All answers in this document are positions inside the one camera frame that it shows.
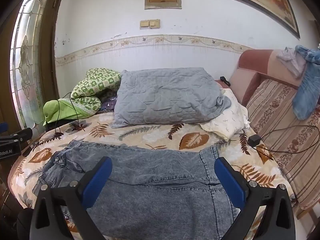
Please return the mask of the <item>grey acid-wash denim pants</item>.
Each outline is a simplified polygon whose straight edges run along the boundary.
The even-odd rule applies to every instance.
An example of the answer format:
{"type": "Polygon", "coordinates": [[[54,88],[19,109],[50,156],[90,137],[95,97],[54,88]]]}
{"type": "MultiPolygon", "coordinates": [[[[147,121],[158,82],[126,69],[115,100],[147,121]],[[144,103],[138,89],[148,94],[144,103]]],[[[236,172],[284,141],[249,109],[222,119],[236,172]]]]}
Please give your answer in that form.
{"type": "Polygon", "coordinates": [[[44,165],[33,188],[80,180],[102,157],[112,172],[88,210],[105,236],[121,239],[221,239],[238,215],[220,184],[215,146],[199,152],[71,141],[44,165]]]}

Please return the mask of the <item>green patterned quilt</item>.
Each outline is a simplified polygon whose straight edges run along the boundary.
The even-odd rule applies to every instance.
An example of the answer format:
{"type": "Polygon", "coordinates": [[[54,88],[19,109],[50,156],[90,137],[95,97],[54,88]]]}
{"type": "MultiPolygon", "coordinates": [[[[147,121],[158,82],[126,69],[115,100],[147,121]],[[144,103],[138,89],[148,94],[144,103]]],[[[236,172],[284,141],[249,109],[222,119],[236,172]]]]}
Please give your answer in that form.
{"type": "Polygon", "coordinates": [[[69,96],[50,100],[44,104],[44,125],[59,120],[86,119],[95,115],[101,102],[99,95],[109,89],[117,91],[120,86],[121,74],[107,68],[92,68],[85,78],[77,83],[69,96]]]}

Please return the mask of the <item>black power adapter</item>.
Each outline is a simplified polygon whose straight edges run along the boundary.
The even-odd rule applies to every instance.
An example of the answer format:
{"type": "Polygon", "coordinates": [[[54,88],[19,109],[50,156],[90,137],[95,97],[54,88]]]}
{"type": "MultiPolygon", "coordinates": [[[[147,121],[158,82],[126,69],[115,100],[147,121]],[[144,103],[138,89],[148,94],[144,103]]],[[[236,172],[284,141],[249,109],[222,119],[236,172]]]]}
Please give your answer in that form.
{"type": "Polygon", "coordinates": [[[247,144],[251,147],[256,147],[260,144],[261,137],[257,134],[254,134],[248,138],[247,144]]]}

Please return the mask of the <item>purple cloth behind pillow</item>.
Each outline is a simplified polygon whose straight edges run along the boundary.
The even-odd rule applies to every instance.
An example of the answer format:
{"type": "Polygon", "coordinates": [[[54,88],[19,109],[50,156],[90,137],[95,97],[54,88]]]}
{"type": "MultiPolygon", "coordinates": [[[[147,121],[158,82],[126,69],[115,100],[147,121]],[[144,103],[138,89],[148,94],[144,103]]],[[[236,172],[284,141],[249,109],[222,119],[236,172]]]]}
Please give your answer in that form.
{"type": "Polygon", "coordinates": [[[117,102],[117,93],[116,91],[106,89],[99,95],[99,100],[101,102],[99,112],[114,111],[117,102]]]}

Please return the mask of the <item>cream white folded cloth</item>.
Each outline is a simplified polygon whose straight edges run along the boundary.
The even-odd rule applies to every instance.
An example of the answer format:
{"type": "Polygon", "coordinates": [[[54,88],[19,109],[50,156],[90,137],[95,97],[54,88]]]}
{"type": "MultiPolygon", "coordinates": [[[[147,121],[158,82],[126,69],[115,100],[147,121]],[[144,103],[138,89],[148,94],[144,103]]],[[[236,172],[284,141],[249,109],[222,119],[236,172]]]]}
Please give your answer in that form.
{"type": "Polygon", "coordinates": [[[229,98],[231,106],[225,109],[218,117],[208,122],[200,123],[200,126],[204,131],[215,133],[223,140],[228,141],[243,129],[249,129],[250,122],[247,108],[238,102],[232,90],[224,88],[222,89],[222,94],[229,98]]]}

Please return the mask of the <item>striped floral sofa cushion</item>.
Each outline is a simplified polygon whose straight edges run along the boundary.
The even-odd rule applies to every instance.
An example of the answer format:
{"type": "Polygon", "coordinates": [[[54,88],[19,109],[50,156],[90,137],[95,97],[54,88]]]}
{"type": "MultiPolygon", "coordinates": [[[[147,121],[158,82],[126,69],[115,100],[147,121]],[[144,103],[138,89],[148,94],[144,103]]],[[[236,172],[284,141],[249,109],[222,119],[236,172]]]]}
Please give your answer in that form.
{"type": "Polygon", "coordinates": [[[253,130],[289,181],[301,209],[319,201],[319,108],[299,121],[292,108],[296,90],[266,79],[255,90],[247,109],[253,130]]]}

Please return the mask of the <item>blue jeans on sofa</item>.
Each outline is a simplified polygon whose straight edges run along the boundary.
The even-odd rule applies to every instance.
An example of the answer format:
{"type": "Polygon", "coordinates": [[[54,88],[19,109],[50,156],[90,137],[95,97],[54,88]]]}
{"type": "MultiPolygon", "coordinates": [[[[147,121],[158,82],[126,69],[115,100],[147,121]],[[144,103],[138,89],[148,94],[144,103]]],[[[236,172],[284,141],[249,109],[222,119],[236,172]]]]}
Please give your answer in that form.
{"type": "Polygon", "coordinates": [[[306,61],[306,70],[292,100],[292,107],[297,119],[305,120],[315,110],[319,100],[319,49],[298,45],[295,50],[306,61]]]}

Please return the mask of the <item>leaf pattern bed blanket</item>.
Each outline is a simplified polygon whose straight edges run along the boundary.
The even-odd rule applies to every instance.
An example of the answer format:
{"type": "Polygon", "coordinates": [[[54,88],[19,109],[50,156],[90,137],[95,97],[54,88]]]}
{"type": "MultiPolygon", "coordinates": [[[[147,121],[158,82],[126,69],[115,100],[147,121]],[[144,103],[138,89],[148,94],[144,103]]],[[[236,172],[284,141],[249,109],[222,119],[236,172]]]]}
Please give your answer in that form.
{"type": "Polygon", "coordinates": [[[137,146],[159,151],[170,149],[194,152],[217,144],[218,152],[248,181],[256,181],[263,187],[284,184],[291,201],[295,200],[291,185],[281,174],[276,161],[271,160],[264,143],[261,142],[257,150],[247,145],[247,139],[255,134],[251,128],[244,128],[229,141],[225,141],[196,124],[112,128],[112,121],[113,113],[98,114],[43,134],[27,157],[16,160],[8,175],[8,187],[20,205],[34,207],[36,196],[32,189],[43,166],[56,151],[65,148],[72,140],[137,146]]]}

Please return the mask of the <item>stained glass wooden door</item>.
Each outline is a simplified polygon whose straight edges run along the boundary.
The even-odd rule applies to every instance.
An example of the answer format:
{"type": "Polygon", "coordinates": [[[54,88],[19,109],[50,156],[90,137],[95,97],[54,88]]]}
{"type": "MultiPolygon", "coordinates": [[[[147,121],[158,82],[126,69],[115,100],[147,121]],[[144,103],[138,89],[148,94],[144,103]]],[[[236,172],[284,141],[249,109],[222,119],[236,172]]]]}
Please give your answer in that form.
{"type": "Polygon", "coordinates": [[[17,0],[1,25],[1,122],[5,134],[45,132],[43,107],[57,99],[54,38],[61,0],[17,0]]]}

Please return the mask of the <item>small black object on sofa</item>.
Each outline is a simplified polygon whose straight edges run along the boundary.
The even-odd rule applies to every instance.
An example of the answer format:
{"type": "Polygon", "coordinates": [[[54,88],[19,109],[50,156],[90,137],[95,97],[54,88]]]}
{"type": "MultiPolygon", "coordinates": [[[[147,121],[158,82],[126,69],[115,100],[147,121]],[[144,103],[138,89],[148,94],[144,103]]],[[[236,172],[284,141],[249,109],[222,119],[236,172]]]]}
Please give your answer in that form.
{"type": "Polygon", "coordinates": [[[220,77],[220,81],[222,81],[223,83],[225,83],[228,87],[231,86],[231,83],[230,83],[224,76],[221,76],[221,77],[220,77]]]}

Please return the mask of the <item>grey cloth on sofa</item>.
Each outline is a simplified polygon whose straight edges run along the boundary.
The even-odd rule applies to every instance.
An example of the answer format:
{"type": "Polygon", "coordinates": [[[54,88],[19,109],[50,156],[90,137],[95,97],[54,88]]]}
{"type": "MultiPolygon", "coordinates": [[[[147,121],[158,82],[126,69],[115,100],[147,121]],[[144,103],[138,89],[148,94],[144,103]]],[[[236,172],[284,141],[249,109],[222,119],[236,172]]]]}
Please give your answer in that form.
{"type": "Polygon", "coordinates": [[[286,47],[277,53],[276,58],[291,72],[295,79],[302,77],[306,68],[306,60],[294,48],[286,47]]]}

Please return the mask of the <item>grey quilted pillow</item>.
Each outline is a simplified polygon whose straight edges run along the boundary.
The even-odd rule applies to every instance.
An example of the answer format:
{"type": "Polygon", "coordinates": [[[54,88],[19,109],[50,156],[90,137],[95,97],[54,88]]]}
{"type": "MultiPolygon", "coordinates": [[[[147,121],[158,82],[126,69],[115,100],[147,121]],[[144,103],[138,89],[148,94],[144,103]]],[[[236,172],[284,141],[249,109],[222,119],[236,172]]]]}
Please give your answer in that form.
{"type": "Polygon", "coordinates": [[[203,68],[123,71],[113,128],[205,122],[231,106],[203,68]]]}

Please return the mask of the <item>beige wall switches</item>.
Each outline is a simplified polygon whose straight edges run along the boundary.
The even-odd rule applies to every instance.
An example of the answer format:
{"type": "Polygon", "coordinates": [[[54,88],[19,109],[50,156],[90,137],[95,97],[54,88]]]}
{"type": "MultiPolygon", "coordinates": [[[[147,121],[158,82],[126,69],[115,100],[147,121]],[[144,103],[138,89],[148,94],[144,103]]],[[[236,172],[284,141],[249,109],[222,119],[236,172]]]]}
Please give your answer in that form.
{"type": "Polygon", "coordinates": [[[159,29],[161,27],[161,21],[156,20],[142,20],[139,24],[140,29],[159,29]]]}

